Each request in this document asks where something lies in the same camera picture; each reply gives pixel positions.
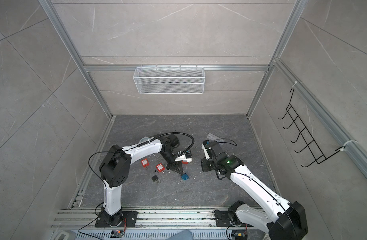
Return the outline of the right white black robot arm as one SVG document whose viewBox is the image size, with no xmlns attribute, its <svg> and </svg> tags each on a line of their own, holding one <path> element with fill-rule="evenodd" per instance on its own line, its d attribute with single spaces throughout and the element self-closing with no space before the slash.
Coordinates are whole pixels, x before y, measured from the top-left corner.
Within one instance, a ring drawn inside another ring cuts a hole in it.
<svg viewBox="0 0 367 240">
<path fill-rule="evenodd" d="M 205 140 L 201 147 L 205 155 L 202 171 L 215 171 L 218 180 L 232 181 L 261 207 L 257 210 L 242 201 L 235 202 L 227 211 L 233 226 L 253 226 L 272 240 L 302 240 L 307 235 L 306 213 L 300 203 L 291 203 L 272 191 L 237 156 L 228 156 L 220 143 Z"/>
</svg>

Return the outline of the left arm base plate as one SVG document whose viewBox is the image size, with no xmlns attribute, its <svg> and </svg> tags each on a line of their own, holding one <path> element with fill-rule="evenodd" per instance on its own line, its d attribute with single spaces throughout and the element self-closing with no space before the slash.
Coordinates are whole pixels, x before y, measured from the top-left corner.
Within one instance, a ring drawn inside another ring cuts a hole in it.
<svg viewBox="0 0 367 240">
<path fill-rule="evenodd" d="M 119 211 L 114 215 L 109 215 L 105 210 L 101 211 L 95 223 L 96 228 L 120 228 L 130 227 L 134 228 L 137 221 L 138 212 Z"/>
</svg>

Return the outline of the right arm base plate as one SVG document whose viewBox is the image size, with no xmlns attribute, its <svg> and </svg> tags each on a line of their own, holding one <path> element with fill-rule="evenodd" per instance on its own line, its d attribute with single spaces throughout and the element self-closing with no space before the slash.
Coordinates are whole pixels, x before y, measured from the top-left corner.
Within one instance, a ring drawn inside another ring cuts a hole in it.
<svg viewBox="0 0 367 240">
<path fill-rule="evenodd" d="M 213 211 L 216 226 L 217 227 L 229 227 L 230 225 L 234 226 L 241 226 L 242 222 L 238 220 L 235 214 L 232 214 L 229 211 L 220 211 L 214 210 Z"/>
</svg>

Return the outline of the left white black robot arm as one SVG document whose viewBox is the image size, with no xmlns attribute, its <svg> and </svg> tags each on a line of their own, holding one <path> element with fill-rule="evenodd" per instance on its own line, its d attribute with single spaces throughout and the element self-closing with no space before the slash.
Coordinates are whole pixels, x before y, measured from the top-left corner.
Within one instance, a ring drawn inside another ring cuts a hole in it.
<svg viewBox="0 0 367 240">
<path fill-rule="evenodd" d="M 194 138 L 186 133 L 170 132 L 143 138 L 138 144 L 119 147 L 113 145 L 99 166 L 96 176 L 104 184 L 104 202 L 97 216 L 96 228 L 134 227 L 138 212 L 123 212 L 121 203 L 122 185 L 127 180 L 130 167 L 139 160 L 153 154 L 160 154 L 167 166 L 159 164 L 159 172 L 164 169 L 180 174 L 185 181 L 188 175 L 183 171 L 183 163 L 191 162 L 190 148 Z"/>
</svg>

